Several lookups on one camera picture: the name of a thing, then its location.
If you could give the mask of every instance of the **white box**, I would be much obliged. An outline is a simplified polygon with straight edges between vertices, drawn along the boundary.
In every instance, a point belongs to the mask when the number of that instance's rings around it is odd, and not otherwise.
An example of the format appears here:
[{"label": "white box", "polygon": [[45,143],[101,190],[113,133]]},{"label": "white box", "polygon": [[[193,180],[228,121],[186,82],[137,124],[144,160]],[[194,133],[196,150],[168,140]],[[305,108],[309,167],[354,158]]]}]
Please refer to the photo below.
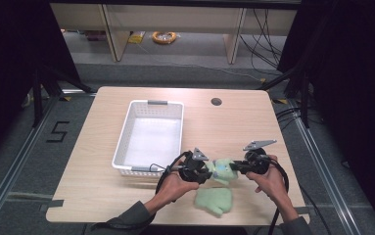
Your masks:
[{"label": "white box", "polygon": [[180,155],[183,115],[180,102],[131,101],[113,167],[122,175],[161,176],[160,166],[170,165]]}]

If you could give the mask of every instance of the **wooden table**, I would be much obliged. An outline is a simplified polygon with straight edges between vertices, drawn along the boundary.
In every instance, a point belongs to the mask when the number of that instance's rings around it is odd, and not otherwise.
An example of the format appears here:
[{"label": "wooden table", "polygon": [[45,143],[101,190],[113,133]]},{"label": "wooden table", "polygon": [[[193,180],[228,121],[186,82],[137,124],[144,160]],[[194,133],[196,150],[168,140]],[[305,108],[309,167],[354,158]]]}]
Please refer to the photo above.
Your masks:
[{"label": "wooden table", "polygon": [[[211,103],[219,98],[220,106]],[[120,131],[132,100],[168,100],[184,103],[181,152],[198,147],[211,160],[242,160],[242,148],[253,140],[276,139],[264,147],[278,156],[290,179],[289,195],[296,208],[305,207],[297,178],[276,121],[269,97],[264,91],[102,87],[71,153],[69,163],[53,200],[64,200],[61,207],[49,208],[52,222],[98,222],[118,216],[135,202],[148,201],[158,179],[121,176],[112,167]],[[201,187],[213,187],[208,180]],[[176,203],[160,210],[153,223],[179,225],[268,225],[275,205],[265,194],[256,194],[257,185],[244,175],[231,182],[233,207],[216,217],[194,206],[196,192],[189,192]]]}]

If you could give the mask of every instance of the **black curtain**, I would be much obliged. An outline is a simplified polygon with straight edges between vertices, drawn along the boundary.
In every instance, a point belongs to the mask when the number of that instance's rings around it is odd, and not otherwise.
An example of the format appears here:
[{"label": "black curtain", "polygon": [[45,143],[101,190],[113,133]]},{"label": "black curtain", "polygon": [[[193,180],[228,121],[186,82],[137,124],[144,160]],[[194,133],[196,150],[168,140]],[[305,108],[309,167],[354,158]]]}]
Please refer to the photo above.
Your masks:
[{"label": "black curtain", "polygon": [[286,72],[297,64],[330,5],[327,0],[302,0],[282,50],[279,71]]},{"label": "black curtain", "polygon": [[[43,65],[79,81],[49,3],[0,0],[0,142]],[[40,74],[46,83],[58,79]]]},{"label": "black curtain", "polygon": [[338,17],[325,60],[310,82],[375,210],[375,1],[347,1]]}]

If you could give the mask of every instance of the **black sleeve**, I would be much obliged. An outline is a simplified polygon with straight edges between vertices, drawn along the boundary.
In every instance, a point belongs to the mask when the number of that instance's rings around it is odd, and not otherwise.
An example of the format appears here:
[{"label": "black sleeve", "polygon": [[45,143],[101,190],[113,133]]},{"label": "black sleeve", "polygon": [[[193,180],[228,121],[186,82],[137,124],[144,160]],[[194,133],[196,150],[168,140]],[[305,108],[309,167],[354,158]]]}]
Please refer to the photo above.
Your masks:
[{"label": "black sleeve", "polygon": [[[108,220],[108,223],[123,224],[123,225],[144,224],[145,221],[149,220],[150,218],[151,218],[150,213],[147,211],[144,204],[138,201],[131,208],[123,212],[120,216],[111,218],[110,220]],[[139,233],[142,232],[142,230],[144,230],[144,228],[147,225],[148,224],[145,224],[144,227],[140,227],[137,229],[113,229],[113,228],[100,227],[91,231],[89,234],[90,235],[138,235]]]},{"label": "black sleeve", "polygon": [[282,223],[279,226],[281,227],[284,235],[312,234],[303,217],[298,217],[290,222]]}]

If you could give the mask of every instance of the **hand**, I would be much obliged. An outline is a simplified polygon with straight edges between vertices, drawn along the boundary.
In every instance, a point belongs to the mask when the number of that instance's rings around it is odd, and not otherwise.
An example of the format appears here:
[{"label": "hand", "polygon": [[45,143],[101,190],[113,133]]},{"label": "hand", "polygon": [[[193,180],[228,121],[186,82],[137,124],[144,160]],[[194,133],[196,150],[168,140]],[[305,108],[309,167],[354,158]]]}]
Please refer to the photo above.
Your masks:
[{"label": "hand", "polygon": [[[269,156],[278,161],[276,156]],[[298,218],[297,211],[295,211],[291,199],[288,197],[282,174],[275,165],[270,164],[267,173],[264,175],[247,172],[246,176],[257,183],[256,193],[263,191],[275,203],[285,222]]]},{"label": "hand", "polygon": [[159,193],[144,205],[150,214],[154,214],[165,205],[179,199],[185,193],[198,188],[199,183],[184,181],[178,173],[173,172],[166,177]]},{"label": "hand", "polygon": [[[274,155],[269,155],[269,157],[278,161],[278,158]],[[288,195],[281,172],[273,164],[269,165],[269,169],[264,175],[249,171],[246,173],[246,176],[258,184],[258,188],[255,190],[256,193],[263,191],[273,202],[277,198],[279,199]]]}]

